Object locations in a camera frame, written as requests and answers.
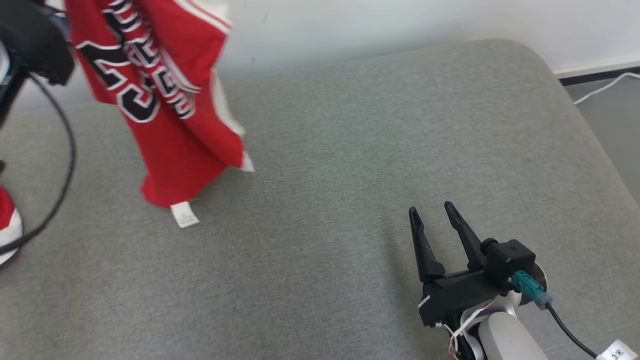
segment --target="basketball jersey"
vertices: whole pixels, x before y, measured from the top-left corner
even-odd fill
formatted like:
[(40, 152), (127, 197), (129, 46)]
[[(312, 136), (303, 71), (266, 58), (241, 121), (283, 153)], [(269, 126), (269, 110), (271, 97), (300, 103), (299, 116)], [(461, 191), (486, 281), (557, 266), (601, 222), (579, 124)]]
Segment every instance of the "basketball jersey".
[(192, 199), (227, 167), (252, 165), (214, 65), (230, 24), (196, 0), (65, 0), (98, 101), (118, 106), (158, 206)]

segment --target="gray floor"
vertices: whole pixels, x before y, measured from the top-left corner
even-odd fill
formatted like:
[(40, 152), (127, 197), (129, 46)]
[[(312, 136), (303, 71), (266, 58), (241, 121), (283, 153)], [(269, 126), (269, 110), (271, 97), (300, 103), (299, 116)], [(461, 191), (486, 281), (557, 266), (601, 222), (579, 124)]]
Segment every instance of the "gray floor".
[[(567, 86), (566, 91), (577, 100), (611, 81)], [(640, 80), (622, 79), (577, 107), (640, 203)]]

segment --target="teal connector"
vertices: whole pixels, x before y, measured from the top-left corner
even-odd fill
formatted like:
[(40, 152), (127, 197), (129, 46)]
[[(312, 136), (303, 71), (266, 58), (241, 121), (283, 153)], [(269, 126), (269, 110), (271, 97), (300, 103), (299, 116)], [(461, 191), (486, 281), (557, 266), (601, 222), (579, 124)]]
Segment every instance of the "teal connector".
[(523, 294), (532, 298), (540, 310), (545, 310), (547, 304), (551, 305), (553, 298), (545, 293), (542, 285), (538, 284), (529, 274), (522, 270), (513, 274), (513, 286)]

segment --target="white cable label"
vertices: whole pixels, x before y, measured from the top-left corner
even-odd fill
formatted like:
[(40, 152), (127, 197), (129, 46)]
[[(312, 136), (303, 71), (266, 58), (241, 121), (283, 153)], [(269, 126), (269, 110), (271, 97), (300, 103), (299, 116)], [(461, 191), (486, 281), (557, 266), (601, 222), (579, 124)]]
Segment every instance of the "white cable label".
[(183, 201), (178, 204), (171, 205), (171, 213), (173, 214), (175, 221), (178, 223), (178, 226), (181, 229), (200, 222), (198, 218), (193, 214), (191, 205), (189, 205), (188, 201)]
[(596, 360), (634, 360), (637, 354), (622, 341), (616, 340)]

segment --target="red jersey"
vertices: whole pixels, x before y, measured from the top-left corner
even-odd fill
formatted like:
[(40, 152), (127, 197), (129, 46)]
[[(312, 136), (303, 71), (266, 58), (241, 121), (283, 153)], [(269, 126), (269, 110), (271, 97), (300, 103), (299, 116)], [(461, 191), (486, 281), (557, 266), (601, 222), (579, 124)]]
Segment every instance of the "red jersey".
[(252, 167), (214, 64), (230, 31), (196, 0), (65, 0), (71, 41), (98, 101), (138, 143), (145, 198), (192, 199), (228, 165)]

